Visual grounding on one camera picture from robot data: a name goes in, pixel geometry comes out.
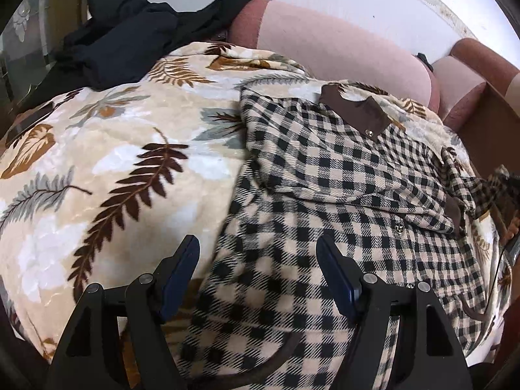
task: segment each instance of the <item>sofa backrest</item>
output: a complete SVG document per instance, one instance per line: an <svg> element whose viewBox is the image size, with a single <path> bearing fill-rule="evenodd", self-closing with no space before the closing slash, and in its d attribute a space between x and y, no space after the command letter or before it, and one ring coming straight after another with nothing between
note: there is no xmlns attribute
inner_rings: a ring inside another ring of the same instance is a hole
<svg viewBox="0 0 520 390"><path fill-rule="evenodd" d="M438 111L436 79L420 60L345 20L279 1L252 0L233 22L229 41L290 57L318 79L376 85Z"/></svg>

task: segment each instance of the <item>plaid pattern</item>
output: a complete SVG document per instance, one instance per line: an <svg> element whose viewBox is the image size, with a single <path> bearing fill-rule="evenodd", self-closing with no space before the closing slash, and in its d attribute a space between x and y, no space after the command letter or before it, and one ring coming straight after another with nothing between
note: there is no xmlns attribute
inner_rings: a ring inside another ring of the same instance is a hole
<svg viewBox="0 0 520 390"><path fill-rule="evenodd" d="M474 217L475 203L489 202L476 197L485 182L462 179L448 151L439 160L393 124L374 142L324 104L249 89L241 110L251 157L179 348L181 373L250 369L272 356L288 332L303 332L293 356L250 387L329 386L353 329L316 261L324 233L387 283L429 282L468 352L481 326L464 314L459 295L476 310L486 301L464 213ZM463 212L459 239L444 214L447 194ZM386 386L396 338L397 322L390 321L374 388Z"/></svg>

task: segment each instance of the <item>black and beige plaid shirt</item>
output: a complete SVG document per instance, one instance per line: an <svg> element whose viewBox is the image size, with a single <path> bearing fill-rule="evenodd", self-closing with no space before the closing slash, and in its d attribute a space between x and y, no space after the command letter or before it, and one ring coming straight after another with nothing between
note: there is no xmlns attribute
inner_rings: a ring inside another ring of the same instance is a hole
<svg viewBox="0 0 520 390"><path fill-rule="evenodd" d="M250 388L331 384L353 328L316 261L324 233L387 283L428 282L464 352L477 342L481 325L464 313L460 296L483 311L486 295L465 222L515 191L509 175L461 177L447 149L439 159L391 123L375 100L353 103L339 95L324 87L327 98L313 104L242 91L251 156L179 349L184 376L250 370L291 333L302 333L281 368ZM374 388L388 380L396 330L391 320Z"/></svg>

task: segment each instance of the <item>floral blanket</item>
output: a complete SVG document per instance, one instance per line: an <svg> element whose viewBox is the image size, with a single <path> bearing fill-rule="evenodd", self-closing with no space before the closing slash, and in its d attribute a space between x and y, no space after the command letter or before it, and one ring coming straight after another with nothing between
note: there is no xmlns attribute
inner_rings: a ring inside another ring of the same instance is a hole
<svg viewBox="0 0 520 390"><path fill-rule="evenodd" d="M246 157L239 89L316 102L325 83L270 51L192 43L137 84L54 98L54 112L0 159L0 296L12 326L51 360L85 286L128 284L194 234L201 258L184 308L164 329L175 352ZM461 141L432 111L341 83L345 98L373 96L403 131L438 154L449 147L473 174ZM490 298L484 341L509 306L511 273L504 263L490 286L497 228L488 214L471 228Z"/></svg>

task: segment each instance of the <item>brown armrest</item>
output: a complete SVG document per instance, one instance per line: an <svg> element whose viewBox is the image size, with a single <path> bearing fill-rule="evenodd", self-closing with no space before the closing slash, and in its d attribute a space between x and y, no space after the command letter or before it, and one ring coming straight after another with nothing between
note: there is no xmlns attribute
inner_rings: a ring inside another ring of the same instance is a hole
<svg viewBox="0 0 520 390"><path fill-rule="evenodd" d="M510 172L520 173L520 116L490 84L458 133L482 177L500 164Z"/></svg>

